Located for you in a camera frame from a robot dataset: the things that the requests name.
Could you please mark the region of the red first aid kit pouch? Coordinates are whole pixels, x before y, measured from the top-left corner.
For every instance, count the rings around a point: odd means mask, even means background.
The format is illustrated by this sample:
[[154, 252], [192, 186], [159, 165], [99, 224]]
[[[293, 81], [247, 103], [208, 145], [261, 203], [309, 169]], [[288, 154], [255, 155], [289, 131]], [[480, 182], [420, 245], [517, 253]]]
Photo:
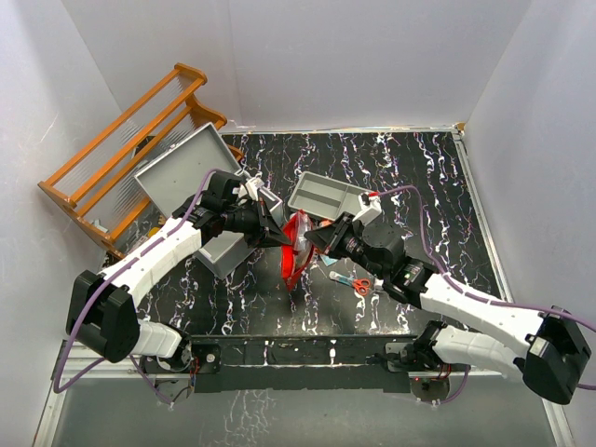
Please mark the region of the red first aid kit pouch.
[[281, 278], [288, 291], [294, 288], [312, 261], [314, 246], [305, 237], [312, 229], [313, 222], [303, 210], [297, 210], [282, 228], [291, 242], [281, 248]]

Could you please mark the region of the grey metal medicine case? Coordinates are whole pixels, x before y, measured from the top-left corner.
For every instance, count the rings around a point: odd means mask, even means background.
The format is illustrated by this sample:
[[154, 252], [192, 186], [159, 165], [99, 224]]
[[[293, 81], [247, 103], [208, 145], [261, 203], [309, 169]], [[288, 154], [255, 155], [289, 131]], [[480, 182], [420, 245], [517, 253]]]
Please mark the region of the grey metal medicine case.
[[[212, 124], [202, 126], [135, 174], [163, 215], [182, 218], [191, 211], [188, 220], [201, 232], [201, 247], [194, 256], [217, 278], [230, 275], [256, 250], [244, 240], [239, 212], [253, 200], [237, 197], [241, 182], [250, 177]], [[282, 200], [265, 186], [259, 198], [282, 229]]]

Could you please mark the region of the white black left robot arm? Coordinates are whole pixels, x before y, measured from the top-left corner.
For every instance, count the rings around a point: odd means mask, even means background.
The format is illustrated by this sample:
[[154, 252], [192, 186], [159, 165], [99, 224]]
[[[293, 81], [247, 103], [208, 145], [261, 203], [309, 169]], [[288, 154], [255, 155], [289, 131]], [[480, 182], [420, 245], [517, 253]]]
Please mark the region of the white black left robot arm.
[[174, 372], [186, 369], [193, 350], [183, 333], [139, 318], [138, 307], [171, 269], [224, 232], [241, 234], [251, 248], [291, 243], [261, 195], [259, 179], [211, 169], [138, 249], [99, 273], [86, 270], [76, 278], [68, 342], [79, 342], [111, 363], [140, 355], [158, 358]]

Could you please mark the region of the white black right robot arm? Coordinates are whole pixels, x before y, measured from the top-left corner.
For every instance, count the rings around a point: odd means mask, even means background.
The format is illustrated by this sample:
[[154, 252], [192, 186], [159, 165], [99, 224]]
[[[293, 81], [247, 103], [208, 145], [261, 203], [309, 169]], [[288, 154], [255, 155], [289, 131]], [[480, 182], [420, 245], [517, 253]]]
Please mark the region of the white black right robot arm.
[[499, 372], [561, 405], [581, 387], [591, 357], [581, 318], [557, 306], [516, 305], [476, 291], [408, 255], [398, 228], [379, 218], [364, 224], [344, 213], [305, 238], [332, 258], [364, 268], [396, 301], [469, 327], [429, 323], [404, 353], [404, 362], [429, 370], [466, 364]]

